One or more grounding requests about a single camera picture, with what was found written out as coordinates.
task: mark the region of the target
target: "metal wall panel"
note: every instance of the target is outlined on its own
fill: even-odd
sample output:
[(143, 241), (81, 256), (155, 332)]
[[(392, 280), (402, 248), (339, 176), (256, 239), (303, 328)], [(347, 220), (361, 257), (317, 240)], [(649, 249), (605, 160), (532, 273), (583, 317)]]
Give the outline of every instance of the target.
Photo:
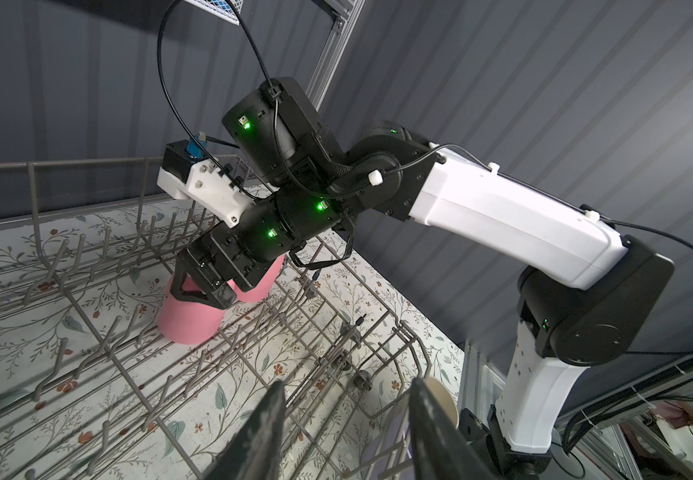
[[(166, 143), (185, 138), (157, 74), (157, 29), (169, 3), (0, 1), (0, 162), (158, 156)], [(270, 74), (305, 87), (332, 18), (311, 0), (245, 0), (242, 15)], [(190, 128), (230, 139), (220, 119), (262, 80), (240, 27), (178, 5), (163, 63)], [(140, 175), (134, 167), (46, 170), (41, 208), (132, 197)], [(0, 217), (26, 213), (27, 198), (25, 175), (0, 173)]]
[[(397, 120), (574, 204), (693, 242), (693, 0), (370, 2), (322, 111), (344, 148), (368, 121)], [(454, 341), (508, 370), (523, 264), (376, 212), (357, 226), (361, 255)], [(634, 347), (693, 349), (693, 253), (626, 233), (677, 264)], [(568, 405), (664, 360), (593, 368)]]

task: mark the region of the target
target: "white wire basket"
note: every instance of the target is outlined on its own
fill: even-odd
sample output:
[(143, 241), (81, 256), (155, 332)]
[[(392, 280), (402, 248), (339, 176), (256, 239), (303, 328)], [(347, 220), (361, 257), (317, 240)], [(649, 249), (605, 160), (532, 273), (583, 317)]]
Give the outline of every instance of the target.
[[(157, 160), (65, 164), (121, 162)], [(286, 262), (263, 302), (236, 304), (213, 338), (181, 346), (159, 334), (157, 309), (179, 248), (217, 219), (154, 201), (142, 184), (128, 206), (48, 221), (40, 167), (28, 164), (32, 224), (0, 236), (0, 480), (206, 478), (276, 379), (287, 397), (282, 478), (360, 478), (380, 459), (409, 467), (403, 432), (360, 457), (403, 415), (433, 349), (395, 313), (404, 299), (371, 286), (357, 259), (319, 279)], [(328, 232), (300, 257), (343, 248)]]
[[(188, 3), (202, 8), (205, 12), (212, 13), (218, 18), (223, 18), (227, 22), (239, 25), (240, 22), (237, 21), (237, 17), (232, 12), (232, 8), (226, 3), (226, 0), (186, 0)], [(237, 12), (242, 13), (243, 0), (234, 0), (234, 7)]]

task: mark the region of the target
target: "robotic arm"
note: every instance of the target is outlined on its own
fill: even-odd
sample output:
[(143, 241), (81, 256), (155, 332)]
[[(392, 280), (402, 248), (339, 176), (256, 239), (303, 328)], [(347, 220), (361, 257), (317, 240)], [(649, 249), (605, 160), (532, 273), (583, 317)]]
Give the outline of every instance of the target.
[[(517, 285), (517, 348), (489, 419), (492, 461), (502, 475), (525, 463), (543, 471), (553, 424), (576, 379), (626, 351), (673, 272), (669, 259), (620, 236), (599, 214), (398, 124), (373, 124), (344, 153), (292, 78), (264, 82), (223, 124), (277, 190), (254, 201), (193, 140), (168, 145), (158, 185), (223, 221), (179, 253), (171, 286), (179, 300), (226, 309), (236, 298), (229, 280), (250, 290), (284, 253), (297, 266), (322, 268), (327, 263), (304, 264), (296, 253), (329, 228), (351, 235), (357, 215), (370, 208), (456, 232), (529, 265)], [(183, 291), (187, 274), (202, 293)]]

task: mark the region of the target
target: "red flower print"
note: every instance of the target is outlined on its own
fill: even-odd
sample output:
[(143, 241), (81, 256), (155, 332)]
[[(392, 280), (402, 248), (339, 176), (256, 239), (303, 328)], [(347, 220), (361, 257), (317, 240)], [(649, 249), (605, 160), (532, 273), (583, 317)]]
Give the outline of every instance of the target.
[(88, 443), (93, 439), (93, 433), (92, 432), (85, 432), (81, 433), (79, 437), (77, 437), (77, 441), (80, 443)]
[(56, 388), (56, 392), (69, 393), (76, 386), (77, 386), (77, 382), (75, 380), (69, 379), (69, 380), (64, 381), (61, 385), (59, 385)]
[(47, 292), (48, 290), (54, 288), (55, 286), (56, 286), (56, 281), (51, 280), (50, 282), (40, 283), (39, 285), (37, 285), (37, 288), (39, 288), (41, 292)]

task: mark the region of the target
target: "metal wire rack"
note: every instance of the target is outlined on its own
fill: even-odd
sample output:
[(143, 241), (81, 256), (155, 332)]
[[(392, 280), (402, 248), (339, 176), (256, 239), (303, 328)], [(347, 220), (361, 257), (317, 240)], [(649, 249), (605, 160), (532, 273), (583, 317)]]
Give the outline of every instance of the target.
[[(132, 162), (146, 170), (154, 160), (81, 162)], [(83, 292), (120, 279), (135, 280), (150, 271), (172, 274), (179, 248), (217, 220), (194, 203), (188, 209), (174, 211), (169, 219), (147, 219), (144, 211), (151, 199), (145, 196), (146, 185), (142, 184), (138, 205), (128, 208), (136, 219), (134, 228), (129, 229), (132, 231), (122, 227), (116, 232), (105, 226), (98, 241), (91, 242), (82, 233), (74, 245), (69, 240), (60, 244), (45, 240), (41, 231), (45, 214), (38, 205), (38, 168), (81, 162), (18, 164), (28, 172), (32, 235), (24, 240), (34, 247), (34, 254), (29, 261), (0, 263), (0, 326), (7, 328), (9, 322), (39, 307), (65, 306), (65, 315), (71, 312), (80, 319), (70, 326), (74, 330), (87, 329), (94, 346), (84, 349), (81, 356), (68, 358), (72, 351), (66, 348), (67, 338), (56, 337), (45, 344), (45, 349), (52, 349), (52, 365), (31, 382), (29, 390), (20, 390), (16, 396), (0, 395), (0, 479), (124, 478), (124, 468), (133, 465), (140, 449), (147, 448), (151, 437), (157, 435), (167, 439), (165, 456), (175, 451), (180, 459), (171, 460), (173, 468), (163, 467), (160, 475), (206, 478), (241, 422), (224, 430), (224, 417), (223, 435), (217, 437), (218, 442), (214, 440), (215, 445), (187, 447), (183, 438), (179, 440), (184, 428), (179, 415), (188, 412), (195, 398), (207, 389), (216, 390), (216, 406), (222, 408), (226, 398), (221, 398), (224, 390), (220, 383), (231, 376), (252, 384), (246, 401), (249, 410), (237, 417), (242, 420), (282, 372), (280, 365), (273, 371), (265, 364), (259, 368), (257, 354), (273, 338), (284, 339), (286, 349), (295, 354), (295, 367), (284, 376), (288, 397), (284, 478), (320, 480), (358, 478), (363, 474), (369, 478), (375, 463), (387, 460), (383, 478), (410, 468), (406, 458), (409, 439), (404, 430), (392, 433), (394, 438), (390, 438), (384, 426), (387, 419), (396, 416), (405, 416), (406, 420), (403, 398), (409, 380), (428, 376), (431, 361), (418, 335), (399, 320), (364, 277), (347, 263), (339, 266), (340, 274), (359, 283), (366, 298), (381, 305), (383, 313), (375, 318), (352, 319), (320, 291), (311, 273), (286, 262), (266, 300), (233, 307), (217, 335), (197, 347), (179, 346), (160, 336), (154, 325), (156, 312), (144, 315), (143, 304), (130, 315), (116, 316), (110, 324), (108, 319), (99, 318), (98, 312), (86, 311), (79, 300)], [(337, 245), (318, 236), (300, 255), (308, 261), (329, 260), (339, 256), (337, 249)], [(161, 367), (162, 359), (168, 360), (166, 368)], [(97, 408), (98, 396), (119, 382), (126, 384), (124, 395), (107, 403), (108, 408)], [(391, 389), (396, 391), (386, 403), (371, 394), (375, 386), (382, 390), (384, 382), (387, 388), (391, 382)], [(75, 389), (77, 395), (51, 398), (46, 404), (44, 398), (53, 389)], [(68, 430), (50, 436), (45, 445), (30, 442), (32, 434), (49, 430), (62, 418), (72, 419)], [(359, 461), (361, 449), (380, 431), (378, 455), (367, 462)], [(351, 446), (344, 448), (347, 440)], [(17, 462), (10, 455), (14, 451), (22, 452)], [(346, 452), (345, 461), (342, 452)], [(11, 459), (8, 465), (4, 465), (6, 456)]]

